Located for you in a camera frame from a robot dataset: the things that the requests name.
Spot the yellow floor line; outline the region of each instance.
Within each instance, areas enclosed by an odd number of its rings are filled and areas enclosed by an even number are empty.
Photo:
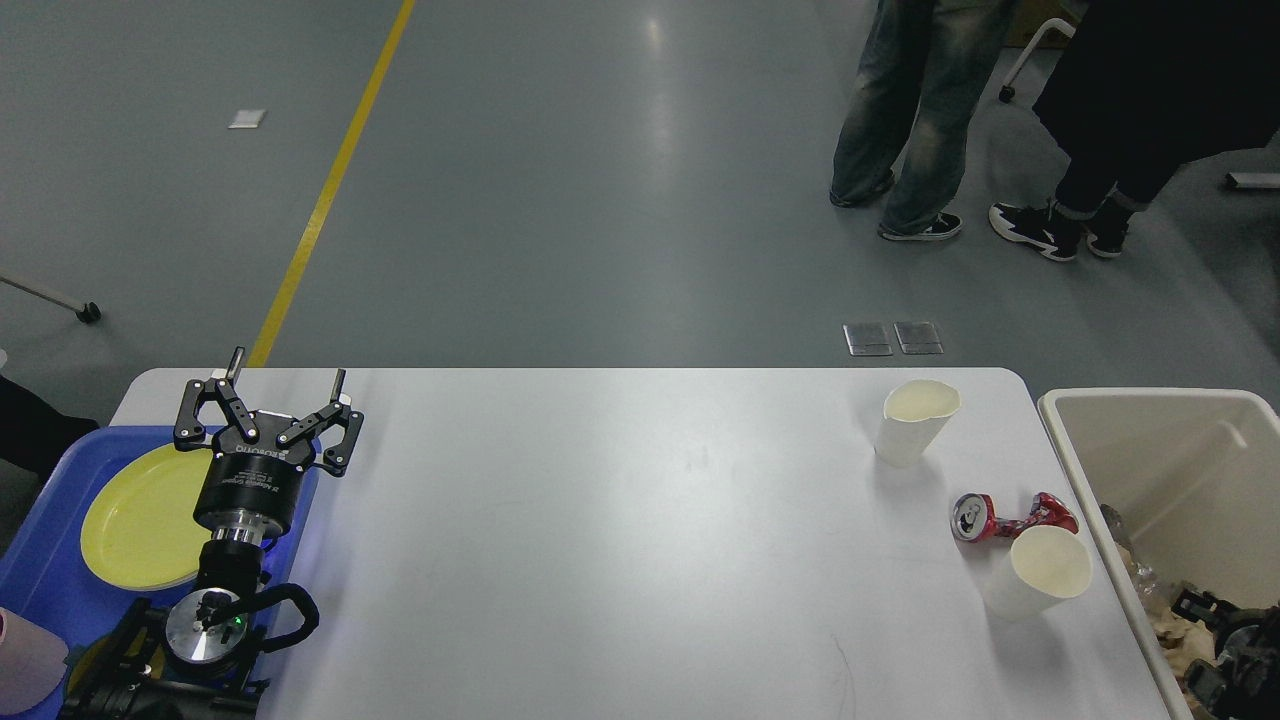
[[[360,105],[356,106],[356,114],[351,118],[351,124],[347,127],[347,136],[342,138],[342,147],[338,149],[338,156],[333,160],[329,177],[325,179],[320,197],[316,200],[316,206],[311,210],[307,228],[302,232],[302,240],[298,241],[298,249],[293,251],[293,260],[289,261],[289,268],[284,273],[284,281],[280,282],[280,288],[275,292],[271,309],[266,313],[262,329],[257,333],[257,341],[253,342],[253,351],[250,352],[248,363],[246,364],[248,368],[265,366],[266,359],[271,355],[271,347],[275,346],[275,336],[280,333],[280,325],[284,324],[284,316],[289,313],[289,305],[293,304],[293,296],[302,282],[302,273],[306,272],[307,261],[311,260],[311,251],[315,249],[320,231],[324,228],[325,218],[329,217],[329,208],[333,205],[334,196],[338,195],[338,187],[342,186],[342,177],[347,174],[347,165],[351,163],[351,156],[356,152],[360,133],[365,131],[369,111],[374,108],[374,100],[378,99],[378,91],[383,86],[387,68],[390,67],[392,56],[396,55],[396,46],[399,45],[401,35],[404,33],[404,24],[408,23],[408,17],[413,12],[413,3],[415,0],[404,0],[401,4],[399,14],[396,15],[396,23],[392,24],[392,32],[387,36],[383,53],[378,56],[378,64],[374,65],[374,74],[369,77],[369,83],[365,85],[365,95],[360,99]]]

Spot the pink object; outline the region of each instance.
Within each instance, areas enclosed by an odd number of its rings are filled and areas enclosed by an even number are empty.
[[[40,705],[67,674],[67,643],[0,607],[0,715]]]

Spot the yellow plate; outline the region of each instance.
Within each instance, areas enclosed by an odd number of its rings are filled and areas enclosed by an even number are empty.
[[[81,555],[88,569],[136,592],[193,579],[209,530],[191,512],[211,459],[210,450],[178,452],[164,446],[116,473],[81,527]]]

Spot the gray floor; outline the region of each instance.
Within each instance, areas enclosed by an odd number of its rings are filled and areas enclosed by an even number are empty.
[[[252,346],[397,0],[0,4],[4,372],[106,421],[154,366]],[[1280,406],[1280,146],[1187,168],[1124,258],[986,225],[1066,159],[1029,104],[977,113],[955,241],[904,246],[826,199],[868,3],[421,1],[269,364],[1006,366],[1059,387]],[[228,131],[266,108],[257,131]],[[846,322],[931,320],[946,354],[854,359]],[[310,409],[293,409],[307,411]],[[35,487],[0,468],[0,530]]]

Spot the black pants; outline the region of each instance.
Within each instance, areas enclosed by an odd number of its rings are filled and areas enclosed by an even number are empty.
[[[1062,181],[1057,183],[1053,199],[1064,215],[1078,220],[1092,218],[1107,197],[1130,213],[1140,213],[1151,206],[1151,201],[1169,184],[1178,168],[1178,164],[1170,163],[1105,168],[1073,159]]]
[[[0,457],[45,482],[73,442],[97,423],[68,418],[29,389],[0,377]]]

